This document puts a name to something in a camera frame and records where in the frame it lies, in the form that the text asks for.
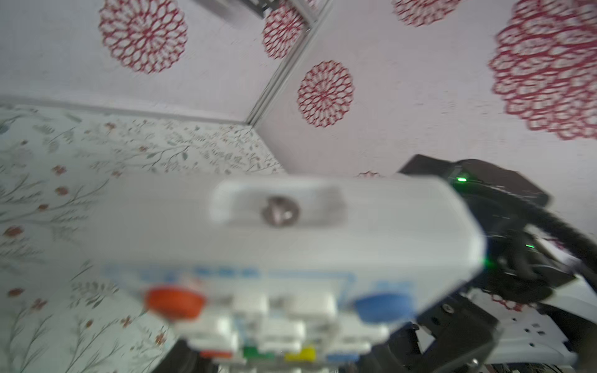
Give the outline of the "white remote control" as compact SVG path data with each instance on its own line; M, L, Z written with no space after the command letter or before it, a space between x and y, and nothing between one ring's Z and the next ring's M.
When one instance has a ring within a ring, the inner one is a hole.
M131 177L90 214L97 270L202 357L355 361L484 266L435 177Z

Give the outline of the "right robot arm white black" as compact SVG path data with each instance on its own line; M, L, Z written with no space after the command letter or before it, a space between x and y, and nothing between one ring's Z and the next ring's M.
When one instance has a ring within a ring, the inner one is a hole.
M484 232L484 267L360 357L360 372L596 370L596 245L547 211L548 194L478 159L415 155L401 169L457 191Z

